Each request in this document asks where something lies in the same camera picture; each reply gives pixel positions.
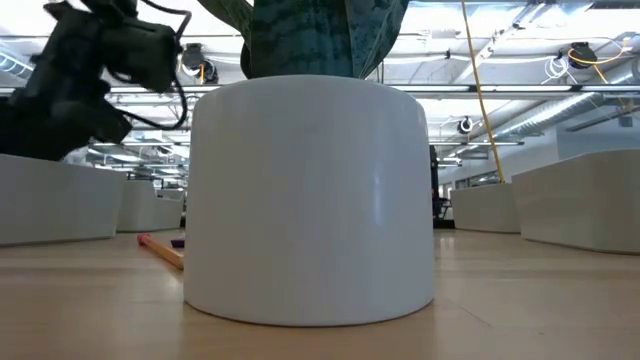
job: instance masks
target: white planter box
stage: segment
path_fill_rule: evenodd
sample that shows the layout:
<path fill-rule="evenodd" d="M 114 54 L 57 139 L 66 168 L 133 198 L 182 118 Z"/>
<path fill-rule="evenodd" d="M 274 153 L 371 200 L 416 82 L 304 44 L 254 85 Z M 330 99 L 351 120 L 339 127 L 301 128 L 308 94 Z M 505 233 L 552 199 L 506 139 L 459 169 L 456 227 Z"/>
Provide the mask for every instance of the white planter box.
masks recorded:
<path fill-rule="evenodd" d="M 520 232 L 511 184 L 454 190 L 451 192 L 451 205 L 456 229 Z"/>
<path fill-rule="evenodd" d="M 586 154 L 513 177 L 525 239 L 640 253 L 640 150 Z"/>
<path fill-rule="evenodd" d="M 0 168 L 0 245 L 115 235 L 124 174 L 9 155 Z"/>
<path fill-rule="evenodd" d="M 178 199 L 160 198 L 148 180 L 127 180 L 118 219 L 119 232 L 149 232 L 180 228 L 183 192 Z"/>

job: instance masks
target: ceiling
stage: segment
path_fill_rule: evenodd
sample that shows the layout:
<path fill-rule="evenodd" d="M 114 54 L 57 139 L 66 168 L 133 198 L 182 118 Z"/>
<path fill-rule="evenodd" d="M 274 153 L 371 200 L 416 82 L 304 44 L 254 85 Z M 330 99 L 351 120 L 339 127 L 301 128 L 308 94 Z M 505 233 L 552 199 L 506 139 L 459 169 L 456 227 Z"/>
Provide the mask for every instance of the ceiling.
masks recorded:
<path fill-rule="evenodd" d="M 0 13 L 0 53 L 29 65 L 28 58 L 42 51 L 55 21 L 42 10 L 45 0 L 21 0 L 5 6 Z M 81 7 L 79 0 L 70 1 Z M 210 15 L 196 0 L 156 0 L 157 3 L 190 10 L 193 19 L 186 29 L 183 45 L 201 43 L 208 59 L 216 66 L 220 84 L 244 80 L 239 66 L 239 52 L 243 43 L 238 32 Z M 601 66 L 607 72 L 620 63 L 635 57 L 640 51 L 640 9 L 634 1 L 609 2 L 624 9 L 602 9 L 598 2 L 557 1 L 555 5 L 527 7 L 527 2 L 499 2 L 467 0 L 469 4 L 472 44 L 476 54 L 485 54 L 479 60 L 479 77 L 483 84 L 564 84 L 599 83 L 593 68 L 569 69 L 562 76 L 550 76 L 551 59 L 558 52 L 566 54 L 571 43 L 589 42 L 600 60 L 615 61 Z M 177 28 L 180 16 L 165 14 L 139 2 L 139 18 Z M 521 20 L 521 29 L 511 26 Z M 461 7 L 458 1 L 412 1 L 402 24 L 401 34 L 380 66 L 368 78 L 371 81 L 393 85 L 419 84 L 473 84 L 469 50 L 464 31 Z M 554 70 L 562 70 L 560 62 Z M 114 86 L 121 85 L 109 79 Z M 181 73 L 184 84 L 197 84 L 194 77 Z M 24 79 L 0 71 L 0 86 L 16 87 Z M 175 122 L 181 110 L 173 96 L 117 96 L 110 98 L 126 110 L 162 123 Z M 482 114 L 477 99 L 419 99 L 425 109 L 429 135 L 433 140 L 466 138 L 458 134 L 457 121 L 465 116 L 476 123 L 474 134 L 480 128 Z M 492 124 L 499 125 L 539 104 L 540 100 L 519 98 L 488 99 L 486 110 Z M 143 129 L 142 124 L 134 124 Z M 161 132 L 133 131 L 126 143 L 188 142 L 189 124 L 184 130 Z M 175 170 L 186 175 L 188 170 L 188 144 L 155 146 L 97 146 L 92 147 L 87 159 L 91 162 L 118 164 L 131 168 L 138 164 L 156 164 L 153 172 L 177 178 Z"/>

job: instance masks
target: white cylindrical planter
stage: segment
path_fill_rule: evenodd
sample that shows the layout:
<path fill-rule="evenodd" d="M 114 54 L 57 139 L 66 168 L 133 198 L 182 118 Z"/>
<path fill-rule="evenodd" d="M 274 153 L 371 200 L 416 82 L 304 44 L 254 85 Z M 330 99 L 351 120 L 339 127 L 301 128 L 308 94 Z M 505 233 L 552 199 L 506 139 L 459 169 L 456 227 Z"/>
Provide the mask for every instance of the white cylindrical planter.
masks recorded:
<path fill-rule="evenodd" d="M 429 143 L 411 96 L 363 80 L 227 85 L 194 113 L 185 300 L 262 324 L 409 314 L 434 291 Z"/>

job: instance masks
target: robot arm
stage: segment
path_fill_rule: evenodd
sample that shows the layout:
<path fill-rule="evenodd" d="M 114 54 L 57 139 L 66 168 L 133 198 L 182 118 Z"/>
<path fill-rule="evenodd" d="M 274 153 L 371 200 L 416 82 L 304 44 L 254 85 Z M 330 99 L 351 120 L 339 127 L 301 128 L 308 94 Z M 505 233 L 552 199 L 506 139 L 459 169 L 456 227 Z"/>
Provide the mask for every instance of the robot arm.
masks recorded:
<path fill-rule="evenodd" d="M 185 15 L 180 29 L 138 20 L 135 0 L 82 0 L 90 12 L 66 1 L 44 6 L 58 23 L 42 54 L 32 58 L 36 67 L 25 87 L 0 99 L 0 153 L 58 161 L 91 138 L 121 142 L 131 130 L 127 117 L 165 130 L 182 125 L 187 106 L 176 67 L 191 13 L 142 1 Z M 101 80 L 104 70 L 158 93 L 175 83 L 182 117 L 166 127 L 116 109 L 104 98 L 111 90 Z"/>

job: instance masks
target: black cable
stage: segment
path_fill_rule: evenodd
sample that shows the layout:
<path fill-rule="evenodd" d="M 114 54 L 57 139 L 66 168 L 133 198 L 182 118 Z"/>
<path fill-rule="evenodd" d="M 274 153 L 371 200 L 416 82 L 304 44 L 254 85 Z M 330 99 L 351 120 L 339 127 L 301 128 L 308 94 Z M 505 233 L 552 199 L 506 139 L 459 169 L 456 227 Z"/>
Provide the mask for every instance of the black cable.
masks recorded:
<path fill-rule="evenodd" d="M 171 126 L 165 126 L 165 125 L 161 125 L 156 122 L 153 122 L 149 119 L 143 118 L 140 115 L 128 112 L 126 110 L 119 109 L 118 111 L 125 116 L 138 120 L 141 123 L 147 124 L 156 129 L 166 130 L 166 131 L 179 129 L 187 120 L 187 115 L 189 114 L 189 106 L 188 106 L 189 104 L 187 103 L 187 97 L 184 94 L 184 89 L 182 88 L 182 84 L 180 84 L 180 81 L 178 81 L 178 73 L 176 71 L 173 71 L 172 75 L 173 75 L 173 81 L 176 84 L 176 89 L 178 90 L 178 96 L 180 96 L 180 105 L 182 106 L 182 115 L 180 116 L 180 119 L 175 124 Z"/>
<path fill-rule="evenodd" d="M 187 25 L 189 24 L 189 21 L 191 21 L 191 11 L 170 9 L 162 5 L 158 5 L 152 2 L 151 0 L 142 0 L 142 2 L 151 6 L 156 10 L 160 10 L 168 14 L 184 15 L 184 20 L 182 21 L 182 24 L 180 24 L 178 31 L 176 31 L 176 38 L 177 40 L 180 40 L 180 38 L 182 37 L 182 34 L 184 34 L 184 30 L 187 28 Z"/>
<path fill-rule="evenodd" d="M 189 21 L 191 21 L 191 12 L 187 11 L 187 10 L 175 10 L 175 9 L 170 9 L 170 8 L 166 8 L 164 6 L 158 5 L 154 2 L 152 2 L 151 0 L 142 0 L 143 3 L 151 6 L 152 8 L 156 9 L 156 10 L 160 10 L 163 12 L 166 12 L 168 14 L 174 14 L 174 15 L 184 15 L 185 18 L 182 21 L 182 24 L 180 24 L 180 27 L 178 28 L 178 31 L 176 32 L 176 43 L 180 43 L 180 38 L 182 37 L 182 34 L 184 33 L 184 30 L 186 29 L 187 25 L 189 24 Z M 120 76 L 119 74 L 116 74 L 112 71 L 109 71 L 109 74 L 111 74 L 111 76 L 113 76 L 116 80 L 121 81 L 121 82 L 129 82 L 127 81 L 127 79 L 123 78 L 122 76 Z M 141 123 L 147 124 L 151 127 L 154 127 L 156 129 L 160 129 L 160 130 L 167 130 L 167 131 L 171 131 L 171 130 L 177 130 L 179 129 L 184 122 L 187 120 L 187 116 L 189 114 L 189 104 L 187 102 L 187 97 L 185 96 L 184 93 L 184 89 L 182 88 L 182 84 L 180 84 L 180 81 L 178 81 L 178 72 L 177 69 L 175 67 L 171 67 L 171 76 L 172 76 L 172 80 L 175 83 L 175 87 L 178 91 L 178 96 L 180 96 L 180 104 L 182 106 L 182 115 L 180 116 L 180 118 L 178 119 L 178 121 L 171 126 L 165 126 L 165 125 L 161 125 L 158 124 L 154 121 L 151 121 L 149 119 L 146 119 L 140 115 L 128 112 L 126 110 L 121 110 L 119 109 L 118 111 L 125 115 L 128 116 L 134 120 L 138 120 Z"/>

